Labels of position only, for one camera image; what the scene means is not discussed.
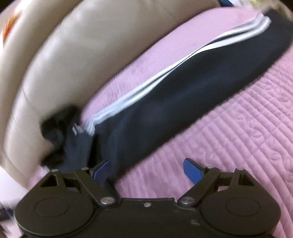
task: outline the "beige leather sofa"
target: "beige leather sofa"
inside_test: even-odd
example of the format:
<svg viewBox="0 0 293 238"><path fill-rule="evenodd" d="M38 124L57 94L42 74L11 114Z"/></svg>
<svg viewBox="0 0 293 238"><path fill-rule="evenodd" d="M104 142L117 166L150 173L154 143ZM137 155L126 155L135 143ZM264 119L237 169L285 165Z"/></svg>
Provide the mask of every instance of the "beige leather sofa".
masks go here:
<svg viewBox="0 0 293 238"><path fill-rule="evenodd" d="M23 186L51 145L39 123L84 106L154 42L217 0L33 0L0 55L1 165Z"/></svg>

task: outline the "metal screw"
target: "metal screw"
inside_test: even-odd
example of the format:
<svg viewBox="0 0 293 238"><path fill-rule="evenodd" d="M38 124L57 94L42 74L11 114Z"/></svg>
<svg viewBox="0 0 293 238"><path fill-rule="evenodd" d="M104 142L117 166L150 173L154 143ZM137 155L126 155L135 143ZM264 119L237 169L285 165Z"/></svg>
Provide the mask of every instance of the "metal screw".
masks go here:
<svg viewBox="0 0 293 238"><path fill-rule="evenodd" d="M151 206L151 203L144 203L145 208L149 208Z"/></svg>
<svg viewBox="0 0 293 238"><path fill-rule="evenodd" d="M199 222L198 220L196 220L196 219L192 219L192 220L190 221L190 224L191 224L191 225L194 225L194 226L200 226L200 222Z"/></svg>
<svg viewBox="0 0 293 238"><path fill-rule="evenodd" d="M115 199L113 197L104 197L100 202L104 205L112 205L115 203Z"/></svg>
<svg viewBox="0 0 293 238"><path fill-rule="evenodd" d="M192 197L183 197L180 199L179 202L184 205L190 205L190 204L193 204L195 201Z"/></svg>

